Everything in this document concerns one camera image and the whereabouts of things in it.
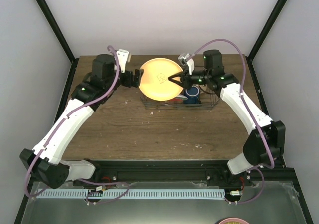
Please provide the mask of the red-rimmed white plate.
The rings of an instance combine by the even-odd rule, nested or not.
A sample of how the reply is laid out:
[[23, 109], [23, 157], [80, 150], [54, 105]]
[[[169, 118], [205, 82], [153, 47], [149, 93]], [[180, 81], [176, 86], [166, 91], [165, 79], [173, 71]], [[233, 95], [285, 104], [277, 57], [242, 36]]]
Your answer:
[[172, 102], [184, 102], [186, 100], [188, 100], [188, 97], [175, 97], [171, 99]]

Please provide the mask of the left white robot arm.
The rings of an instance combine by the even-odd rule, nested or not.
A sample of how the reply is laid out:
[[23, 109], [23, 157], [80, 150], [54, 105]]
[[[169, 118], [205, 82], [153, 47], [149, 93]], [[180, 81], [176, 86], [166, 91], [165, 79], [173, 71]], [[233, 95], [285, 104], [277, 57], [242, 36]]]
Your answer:
[[97, 186], [102, 174], [93, 161], [64, 161], [62, 156], [84, 122], [112, 95], [118, 86], [137, 87], [141, 69], [126, 70], [131, 55], [117, 50], [113, 55], [97, 55], [92, 70], [73, 91], [62, 115], [48, 134], [32, 149], [24, 149], [20, 159], [27, 169], [25, 183], [31, 177], [56, 189], [66, 181], [84, 179]]

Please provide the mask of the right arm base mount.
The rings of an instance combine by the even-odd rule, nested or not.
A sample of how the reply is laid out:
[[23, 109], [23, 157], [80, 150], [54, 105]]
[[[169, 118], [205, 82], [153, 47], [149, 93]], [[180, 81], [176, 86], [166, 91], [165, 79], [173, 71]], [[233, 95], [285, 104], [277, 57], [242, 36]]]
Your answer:
[[232, 175], [228, 169], [210, 168], [205, 171], [207, 182], [220, 188], [240, 188], [250, 183], [245, 174]]

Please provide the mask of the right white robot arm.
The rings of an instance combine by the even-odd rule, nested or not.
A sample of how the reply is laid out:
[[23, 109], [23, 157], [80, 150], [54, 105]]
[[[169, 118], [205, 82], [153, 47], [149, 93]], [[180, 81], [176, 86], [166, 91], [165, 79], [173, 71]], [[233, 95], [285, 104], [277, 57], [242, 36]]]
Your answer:
[[182, 54], [179, 61], [183, 71], [171, 75], [169, 81], [183, 87], [208, 86], [220, 99], [227, 103], [239, 117], [248, 133], [243, 151], [227, 162], [228, 169], [221, 179], [228, 186], [239, 180], [239, 174], [254, 167], [275, 166], [275, 159], [284, 153], [285, 125], [273, 121], [247, 96], [243, 82], [231, 73], [226, 73], [219, 50], [207, 50], [203, 54], [204, 69], [196, 70], [190, 54]]

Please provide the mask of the dark blue ceramic mug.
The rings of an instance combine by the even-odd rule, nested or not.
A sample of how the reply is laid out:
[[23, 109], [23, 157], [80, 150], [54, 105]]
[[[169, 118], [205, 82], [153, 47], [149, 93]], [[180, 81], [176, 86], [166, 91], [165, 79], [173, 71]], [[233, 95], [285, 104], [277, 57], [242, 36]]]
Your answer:
[[187, 97], [187, 99], [183, 101], [184, 104], [188, 104], [188, 105], [202, 104], [200, 100], [200, 89], [198, 86], [193, 85], [190, 89], [185, 89], [184, 95]]

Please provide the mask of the plain orange plate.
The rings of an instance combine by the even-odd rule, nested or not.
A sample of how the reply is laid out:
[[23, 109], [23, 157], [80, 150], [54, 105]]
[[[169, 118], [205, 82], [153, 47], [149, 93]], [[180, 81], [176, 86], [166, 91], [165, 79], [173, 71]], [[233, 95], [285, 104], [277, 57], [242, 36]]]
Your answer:
[[154, 58], [145, 62], [141, 69], [144, 72], [139, 89], [146, 97], [155, 101], [168, 101], [183, 91], [183, 87], [168, 79], [183, 71], [175, 61], [167, 58]]

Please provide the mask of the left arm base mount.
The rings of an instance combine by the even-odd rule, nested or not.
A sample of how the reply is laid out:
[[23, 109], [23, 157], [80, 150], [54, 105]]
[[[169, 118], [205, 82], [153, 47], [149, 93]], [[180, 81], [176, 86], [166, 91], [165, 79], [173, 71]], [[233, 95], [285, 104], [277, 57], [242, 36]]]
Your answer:
[[118, 172], [84, 167], [70, 171], [67, 180], [73, 181], [77, 186], [111, 186], [118, 181]]

